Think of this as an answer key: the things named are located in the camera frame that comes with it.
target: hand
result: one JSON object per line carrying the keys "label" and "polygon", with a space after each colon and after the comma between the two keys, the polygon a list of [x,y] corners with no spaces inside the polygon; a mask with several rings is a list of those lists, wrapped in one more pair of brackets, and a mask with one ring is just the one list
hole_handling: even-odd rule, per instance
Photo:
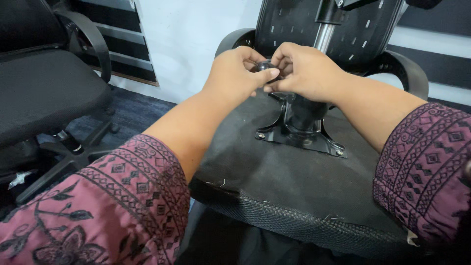
{"label": "hand", "polygon": [[254,96],[257,88],[263,87],[279,75],[280,71],[276,68],[257,73],[249,72],[256,63],[266,60],[250,47],[240,46],[227,50],[214,60],[203,91],[209,91],[218,98],[222,97],[222,100],[234,102],[237,106],[249,96]]}
{"label": "hand", "polygon": [[286,78],[267,85],[265,92],[295,92],[312,101],[334,103],[350,76],[319,50],[291,42],[276,49],[271,63]]}

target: mesh backrest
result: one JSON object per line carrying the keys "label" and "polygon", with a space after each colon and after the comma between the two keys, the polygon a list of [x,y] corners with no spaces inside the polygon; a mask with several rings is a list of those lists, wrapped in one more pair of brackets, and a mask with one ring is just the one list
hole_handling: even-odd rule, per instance
{"label": "mesh backrest", "polygon": [[[383,53],[403,0],[376,1],[342,17],[327,55],[344,69],[362,68]],[[273,55],[285,42],[314,46],[320,0],[264,0],[255,33],[255,49]]]}
{"label": "mesh backrest", "polygon": [[65,31],[43,0],[0,1],[0,55],[66,43]]}

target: maroon embroidered sleeve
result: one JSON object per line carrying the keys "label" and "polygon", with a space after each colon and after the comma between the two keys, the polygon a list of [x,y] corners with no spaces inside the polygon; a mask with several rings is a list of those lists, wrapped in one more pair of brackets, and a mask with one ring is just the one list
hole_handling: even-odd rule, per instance
{"label": "maroon embroidered sleeve", "polygon": [[410,113],[381,153],[373,197],[431,243],[452,242],[469,210],[464,165],[471,159],[471,115],[438,103]]}
{"label": "maroon embroidered sleeve", "polygon": [[189,200],[172,151],[136,135],[11,212],[0,264],[172,264]]}

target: fingernail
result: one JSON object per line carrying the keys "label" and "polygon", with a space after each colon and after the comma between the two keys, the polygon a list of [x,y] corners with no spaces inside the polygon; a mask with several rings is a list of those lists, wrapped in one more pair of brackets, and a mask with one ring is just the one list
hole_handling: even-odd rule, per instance
{"label": "fingernail", "polygon": [[272,78],[275,78],[280,74],[280,70],[276,69],[276,68],[273,68],[273,69],[270,70],[270,74],[271,74]]}

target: office chair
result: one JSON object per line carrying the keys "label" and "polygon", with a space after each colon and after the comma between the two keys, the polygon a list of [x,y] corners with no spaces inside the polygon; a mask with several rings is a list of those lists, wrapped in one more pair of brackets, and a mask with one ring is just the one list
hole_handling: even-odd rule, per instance
{"label": "office chair", "polygon": [[[216,56],[240,45],[267,58],[285,41],[317,47],[316,36],[323,29],[316,23],[320,2],[264,0],[257,28],[230,33]],[[422,69],[385,50],[403,3],[374,1],[341,12],[323,52],[360,76],[394,74],[406,91],[427,99]],[[326,109],[320,121],[344,149],[316,150],[260,136],[283,116],[287,96],[292,95],[258,93],[229,114],[190,183],[192,197],[236,220],[341,253],[377,259],[424,255],[422,248],[407,243],[407,231],[374,203],[378,154],[338,109]]]}
{"label": "office chair", "polygon": [[[94,49],[101,77],[68,51],[78,35]],[[17,197],[18,204],[110,151],[98,146],[107,132],[119,130],[110,121],[110,77],[108,47],[88,18],[67,11],[54,14],[44,0],[0,2],[1,175],[11,180],[21,165],[37,161],[40,151],[64,156]],[[78,142],[65,127],[84,115],[103,123]],[[35,137],[41,133],[58,142],[38,144]]]}

